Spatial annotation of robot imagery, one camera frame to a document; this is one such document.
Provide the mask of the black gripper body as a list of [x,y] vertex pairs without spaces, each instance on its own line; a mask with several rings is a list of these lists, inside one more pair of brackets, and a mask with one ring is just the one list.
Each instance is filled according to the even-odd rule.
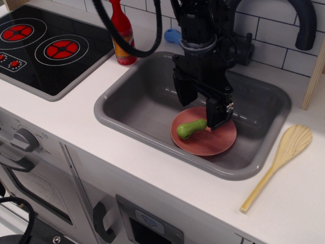
[[207,99],[232,101],[233,88],[225,75],[228,63],[222,60],[218,51],[185,50],[183,55],[175,54],[172,61],[175,64],[174,75],[191,80],[198,93]]

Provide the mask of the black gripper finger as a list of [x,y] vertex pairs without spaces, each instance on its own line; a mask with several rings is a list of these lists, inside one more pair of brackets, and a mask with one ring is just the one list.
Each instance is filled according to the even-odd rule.
[[192,85],[191,80],[175,75],[173,79],[177,96],[182,106],[187,106],[198,98],[198,92]]
[[220,127],[228,122],[233,114],[233,103],[215,98],[206,100],[206,118],[208,127]]

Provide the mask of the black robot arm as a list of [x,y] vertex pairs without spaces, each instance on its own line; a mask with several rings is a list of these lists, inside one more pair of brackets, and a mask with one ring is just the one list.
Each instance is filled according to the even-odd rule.
[[224,1],[172,1],[181,27],[183,55],[175,63],[174,86],[183,106],[202,95],[206,98],[207,126],[214,130],[233,114],[233,88],[225,72],[237,46],[224,26],[230,20]]

